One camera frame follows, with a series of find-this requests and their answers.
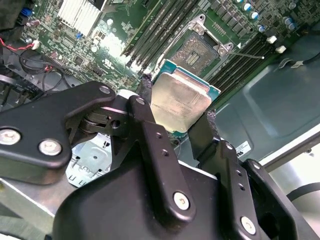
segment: chipset heatsink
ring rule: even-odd
[[[157,124],[183,136],[220,94],[220,90],[166,60],[152,87],[151,110]]]
[[[58,12],[61,22],[88,36],[101,11],[87,0],[64,0]]]

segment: motherboard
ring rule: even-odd
[[[115,91],[170,60],[221,90],[217,108],[319,20],[317,0],[38,0],[22,40]]]

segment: white connector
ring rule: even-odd
[[[283,54],[286,50],[287,48],[283,45],[275,49],[278,54]]]
[[[277,37],[276,36],[270,36],[270,37],[268,37],[267,39],[266,39],[266,41],[268,42],[268,43],[270,43],[270,44],[274,44],[276,41],[277,41]]]
[[[40,41],[39,40],[34,40],[33,41],[33,46],[32,46],[32,50],[36,50],[36,49],[38,49],[39,47],[40,47]]]

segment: blue connector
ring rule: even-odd
[[[30,17],[32,15],[32,10],[30,8],[24,7],[21,10],[21,14],[26,16],[26,17]]]

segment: capacitor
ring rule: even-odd
[[[286,26],[286,28],[289,30],[289,31],[293,31],[296,29],[296,25],[294,23],[291,23],[289,25]]]
[[[27,27],[37,27],[41,24],[40,20],[36,19],[36,20],[31,20],[31,21],[28,21],[25,25]]]
[[[53,51],[52,53],[50,53],[50,57],[56,59],[58,57],[58,53],[56,51]]]
[[[250,3],[246,3],[246,4],[243,5],[243,10],[244,11],[250,11],[250,9],[251,9],[251,4]]]
[[[93,53],[98,52],[98,50],[99,50],[99,47],[98,47],[97,45],[92,45],[92,46],[91,46],[91,51],[92,51]]]
[[[285,16],[283,19],[282,19],[282,22],[285,24],[285,25],[290,25],[292,24],[292,18],[291,17],[288,17],[288,16]]]
[[[257,19],[258,17],[259,17],[259,13],[257,13],[256,11],[254,11],[250,14],[250,18],[253,20]]]
[[[293,9],[296,8],[296,6],[297,6],[297,4],[296,4],[295,2],[291,2],[291,3],[289,4],[289,9],[290,9],[290,10],[293,10]]]
[[[258,25],[258,31],[260,32],[260,33],[264,33],[265,31],[266,31],[266,27],[265,26],[262,26],[262,25]]]

